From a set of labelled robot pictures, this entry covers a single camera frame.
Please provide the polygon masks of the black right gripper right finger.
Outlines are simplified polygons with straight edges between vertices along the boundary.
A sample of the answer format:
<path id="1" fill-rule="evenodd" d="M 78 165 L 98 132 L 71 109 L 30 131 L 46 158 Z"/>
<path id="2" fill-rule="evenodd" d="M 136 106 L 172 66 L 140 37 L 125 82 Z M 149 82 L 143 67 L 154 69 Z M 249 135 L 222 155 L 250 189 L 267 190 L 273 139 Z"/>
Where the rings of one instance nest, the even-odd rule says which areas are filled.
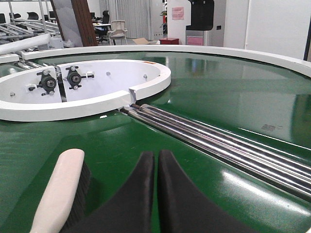
<path id="1" fill-rule="evenodd" d="M 159 153 L 157 198 L 163 233 L 254 232 L 209 200 L 169 150 Z"/>

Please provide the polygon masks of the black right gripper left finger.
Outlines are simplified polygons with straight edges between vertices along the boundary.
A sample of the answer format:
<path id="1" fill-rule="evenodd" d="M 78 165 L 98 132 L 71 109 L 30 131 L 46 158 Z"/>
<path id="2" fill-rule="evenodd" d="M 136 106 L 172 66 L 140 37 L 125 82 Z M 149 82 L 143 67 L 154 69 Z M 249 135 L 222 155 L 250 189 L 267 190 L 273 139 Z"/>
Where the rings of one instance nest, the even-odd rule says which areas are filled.
<path id="1" fill-rule="evenodd" d="M 154 169 L 153 152 L 142 152 L 121 188 L 105 204 L 66 232 L 150 233 Z"/>

